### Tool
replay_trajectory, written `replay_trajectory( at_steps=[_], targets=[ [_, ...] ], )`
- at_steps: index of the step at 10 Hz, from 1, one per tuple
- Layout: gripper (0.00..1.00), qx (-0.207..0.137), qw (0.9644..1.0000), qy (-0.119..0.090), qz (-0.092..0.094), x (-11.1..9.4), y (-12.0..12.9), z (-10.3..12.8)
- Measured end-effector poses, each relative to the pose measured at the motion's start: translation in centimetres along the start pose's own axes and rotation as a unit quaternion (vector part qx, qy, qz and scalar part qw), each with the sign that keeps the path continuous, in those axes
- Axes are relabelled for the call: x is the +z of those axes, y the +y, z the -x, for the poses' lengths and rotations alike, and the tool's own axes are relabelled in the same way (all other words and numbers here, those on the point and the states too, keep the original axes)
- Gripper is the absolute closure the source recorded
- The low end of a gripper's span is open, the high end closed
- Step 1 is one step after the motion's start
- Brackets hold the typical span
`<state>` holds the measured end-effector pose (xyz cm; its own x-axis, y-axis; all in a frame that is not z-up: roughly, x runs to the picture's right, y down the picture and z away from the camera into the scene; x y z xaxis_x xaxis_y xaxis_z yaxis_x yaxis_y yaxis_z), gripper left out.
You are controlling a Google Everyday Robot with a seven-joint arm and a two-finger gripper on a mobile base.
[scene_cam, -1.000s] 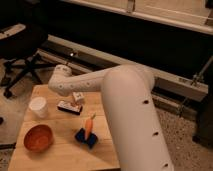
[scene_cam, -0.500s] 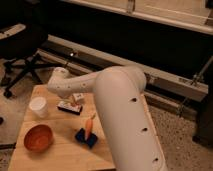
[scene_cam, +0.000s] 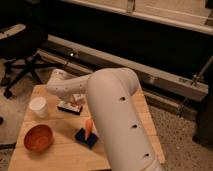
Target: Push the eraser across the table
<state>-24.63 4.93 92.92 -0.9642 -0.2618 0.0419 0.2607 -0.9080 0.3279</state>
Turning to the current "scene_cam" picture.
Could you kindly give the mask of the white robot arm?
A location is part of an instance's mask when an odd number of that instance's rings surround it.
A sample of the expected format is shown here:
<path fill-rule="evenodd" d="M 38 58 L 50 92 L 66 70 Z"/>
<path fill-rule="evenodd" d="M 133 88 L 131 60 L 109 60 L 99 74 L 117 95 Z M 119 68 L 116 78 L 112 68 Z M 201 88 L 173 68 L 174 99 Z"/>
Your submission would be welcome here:
<path fill-rule="evenodd" d="M 55 69 L 46 89 L 62 99 L 86 96 L 112 171 L 164 171 L 132 100 L 138 86 L 129 68 L 105 68 L 71 79 Z"/>

